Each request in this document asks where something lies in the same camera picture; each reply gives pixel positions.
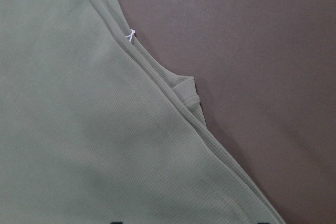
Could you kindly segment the olive green long-sleeve shirt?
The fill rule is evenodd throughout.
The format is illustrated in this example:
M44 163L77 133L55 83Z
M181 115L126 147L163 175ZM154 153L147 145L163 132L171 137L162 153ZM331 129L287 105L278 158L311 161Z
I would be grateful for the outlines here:
M118 0L1 0L1 223L283 223Z

